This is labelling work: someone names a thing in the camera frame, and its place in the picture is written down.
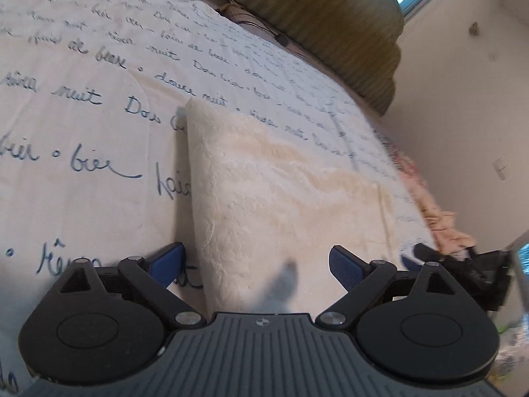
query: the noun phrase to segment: gray ribbed plate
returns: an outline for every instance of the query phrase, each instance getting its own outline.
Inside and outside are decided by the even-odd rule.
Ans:
[[[449,390],[402,384],[374,369],[342,332],[306,314],[219,313],[200,330],[176,333],[150,366],[92,387],[39,379],[24,397],[498,397],[487,382]]]

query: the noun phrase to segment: black robotic device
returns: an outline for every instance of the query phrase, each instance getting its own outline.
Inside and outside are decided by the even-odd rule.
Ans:
[[[166,289],[184,255],[176,243],[117,267],[72,262],[20,331],[38,377],[23,395],[501,396],[486,381],[496,328],[438,262],[400,272],[334,246],[330,270],[348,293],[315,323],[240,313],[207,323]]]

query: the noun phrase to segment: light switch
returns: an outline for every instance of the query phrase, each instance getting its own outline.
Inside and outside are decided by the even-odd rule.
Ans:
[[[496,161],[493,162],[494,170],[496,170],[496,173],[498,173],[498,177],[501,180],[505,180],[508,177],[510,177],[510,171],[507,168],[507,164],[504,162],[503,159],[498,158]]]

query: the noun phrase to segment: white sheet with handwriting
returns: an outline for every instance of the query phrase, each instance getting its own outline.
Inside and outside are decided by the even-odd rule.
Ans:
[[[0,49],[0,395],[30,384],[18,331],[71,259],[113,265],[182,241],[190,269],[176,291],[203,308],[191,96],[385,184],[401,252],[431,242],[351,98],[202,2],[0,0]]]

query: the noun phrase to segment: fluffy fabric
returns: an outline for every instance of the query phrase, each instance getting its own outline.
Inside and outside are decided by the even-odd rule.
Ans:
[[[310,312],[342,295],[341,244],[399,265],[391,198],[378,184],[274,137],[261,121],[186,107],[195,237],[208,311]]]

